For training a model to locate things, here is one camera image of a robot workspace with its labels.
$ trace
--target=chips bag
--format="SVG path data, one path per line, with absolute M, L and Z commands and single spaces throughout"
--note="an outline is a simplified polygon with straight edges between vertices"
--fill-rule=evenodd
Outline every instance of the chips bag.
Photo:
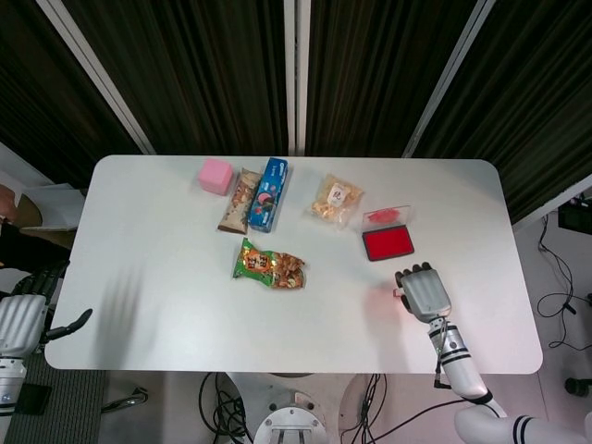
M 272 289 L 301 289 L 304 261 L 286 253 L 260 252 L 247 238 L 242 240 L 234 278 L 246 276 Z

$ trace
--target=floor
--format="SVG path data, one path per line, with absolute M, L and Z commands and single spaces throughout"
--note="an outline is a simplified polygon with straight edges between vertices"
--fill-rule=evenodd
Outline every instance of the floor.
M 570 265 L 575 295 L 584 297 L 592 292 L 592 236 L 559 229 L 556 225 L 556 216 L 551 214 L 546 244 Z M 554 266 L 537 250 L 541 229 L 542 224 L 536 223 L 516 235 L 533 307 L 544 294 L 563 289 L 553 272 Z M 18 272 L 2 271 L 0 290 L 8 290 L 7 285 L 16 282 L 20 276 Z M 543 308 L 552 311 L 560 301 L 561 298 L 549 301 L 549 306 Z M 577 316 L 566 316 L 568 341 L 582 347 L 588 341 L 592 342 L 592 308 L 588 309 L 583 302 L 574 304 Z M 508 414 L 528 414 L 582 432 L 584 418 L 592 411 L 592 397 L 580 399 L 567 394 L 563 381 L 570 376 L 592 377 L 592 349 L 574 351 L 565 346 L 550 349 L 547 344 L 561 334 L 559 319 L 536 315 L 536 326 L 544 350 L 539 372 L 528 376 L 488 375 L 484 379 Z M 203 377 L 200 373 L 112 372 L 105 401 L 129 396 L 136 386 L 147 388 L 150 399 L 141 406 L 104 415 L 100 443 L 210 442 L 212 435 L 203 426 L 196 408 L 197 391 Z M 340 409 L 342 428 L 357 421 L 364 379 L 365 376 L 357 376 L 346 391 Z M 430 405 L 455 399 L 447 390 L 433 389 L 432 382 L 431 376 L 389 376 L 388 398 L 373 427 L 375 436 Z M 206 393 L 204 399 L 207 405 L 213 405 L 212 393 Z M 428 413 L 383 442 L 461 443 L 453 425 L 454 412 L 459 408 L 462 406 L 454 405 Z M 351 439 L 352 436 L 346 435 L 344 441 Z

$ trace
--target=robotic arm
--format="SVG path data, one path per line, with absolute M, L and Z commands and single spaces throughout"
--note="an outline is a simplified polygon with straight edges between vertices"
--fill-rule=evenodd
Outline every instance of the robotic arm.
M 46 267 L 22 279 L 11 296 L 0 300 L 0 443 L 6 437 L 27 370 L 23 361 L 40 345 L 82 328 L 93 313 L 85 311 L 67 327 L 46 330 L 49 302 L 68 262 Z
M 434 386 L 452 389 L 474 406 L 456 413 L 454 425 L 467 444 L 587 444 L 564 428 L 529 416 L 508 417 L 479 375 L 459 329 L 448 321 L 450 298 L 428 263 L 395 275 L 407 310 L 429 325 L 428 336 L 438 356 Z M 443 370 L 450 385 L 440 382 Z

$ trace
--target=pink cube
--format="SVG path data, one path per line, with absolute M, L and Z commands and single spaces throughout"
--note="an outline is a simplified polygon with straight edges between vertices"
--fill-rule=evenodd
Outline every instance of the pink cube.
M 197 178 L 206 191 L 225 196 L 232 180 L 232 165 L 218 159 L 205 159 Z

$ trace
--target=food wrapper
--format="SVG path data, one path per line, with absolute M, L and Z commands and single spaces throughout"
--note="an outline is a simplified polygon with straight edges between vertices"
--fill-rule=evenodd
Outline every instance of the food wrapper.
M 345 227 L 362 199 L 364 191 L 355 185 L 327 174 L 311 205 L 313 215 Z
M 247 234 L 247 217 L 259 186 L 261 174 L 242 169 L 237 187 L 230 198 L 228 207 L 218 229 L 231 233 Z
M 234 278 L 246 276 L 272 289 L 301 289 L 304 261 L 286 253 L 260 252 L 247 238 L 242 240 Z

